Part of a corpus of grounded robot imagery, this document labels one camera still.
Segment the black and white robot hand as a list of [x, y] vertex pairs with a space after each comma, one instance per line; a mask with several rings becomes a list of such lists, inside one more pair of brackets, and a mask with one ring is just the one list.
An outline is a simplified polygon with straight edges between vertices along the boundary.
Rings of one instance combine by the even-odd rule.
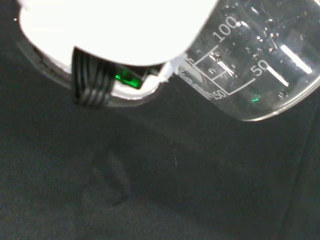
[[131, 107], [178, 72], [216, 0], [20, 0], [19, 27], [87, 108]]

